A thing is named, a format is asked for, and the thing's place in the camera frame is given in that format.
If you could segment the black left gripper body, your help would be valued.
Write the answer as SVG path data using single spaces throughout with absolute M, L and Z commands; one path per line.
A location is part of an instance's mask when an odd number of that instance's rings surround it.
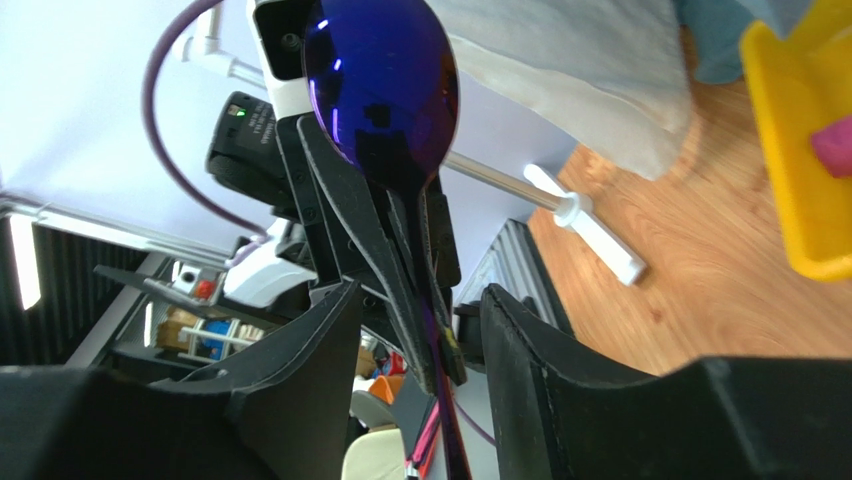
M 309 286 L 310 299 L 317 303 L 334 290 L 346 274 L 358 272 L 366 264 L 355 251 L 349 235 L 315 179 L 308 162 L 307 148 L 297 128 L 299 119 L 299 116 L 279 119 L 276 135 L 317 275 Z

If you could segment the dark purple spoon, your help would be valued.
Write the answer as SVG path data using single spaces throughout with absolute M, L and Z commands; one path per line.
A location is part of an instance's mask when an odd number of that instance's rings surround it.
M 318 1 L 302 54 L 314 111 L 336 150 L 404 206 L 416 299 L 433 360 L 441 336 L 421 199 L 450 150 L 458 75 L 447 35 L 424 1 Z

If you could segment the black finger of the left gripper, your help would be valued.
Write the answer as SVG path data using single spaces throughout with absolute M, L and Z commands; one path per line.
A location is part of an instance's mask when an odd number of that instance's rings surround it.
M 428 345 L 420 302 L 399 253 L 383 228 L 367 181 L 341 159 L 315 115 L 302 116 L 297 130 L 332 211 L 381 286 L 411 373 L 421 390 L 436 394 L 436 362 Z
M 435 177 L 420 197 L 421 225 L 430 264 L 430 282 L 439 324 L 441 365 L 454 386 L 467 381 L 461 347 L 452 328 L 453 292 L 461 281 L 449 201 L 440 177 Z

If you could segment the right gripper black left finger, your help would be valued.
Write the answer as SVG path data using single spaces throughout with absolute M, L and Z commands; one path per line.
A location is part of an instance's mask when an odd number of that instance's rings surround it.
M 166 479 L 338 479 L 362 318 L 346 282 L 242 352 L 153 389 L 166 394 Z

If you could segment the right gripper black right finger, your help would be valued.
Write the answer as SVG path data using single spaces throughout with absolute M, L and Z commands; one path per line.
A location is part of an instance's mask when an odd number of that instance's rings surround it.
M 640 387 L 651 375 L 543 322 L 497 284 L 480 314 L 503 479 L 657 479 L 661 427 Z

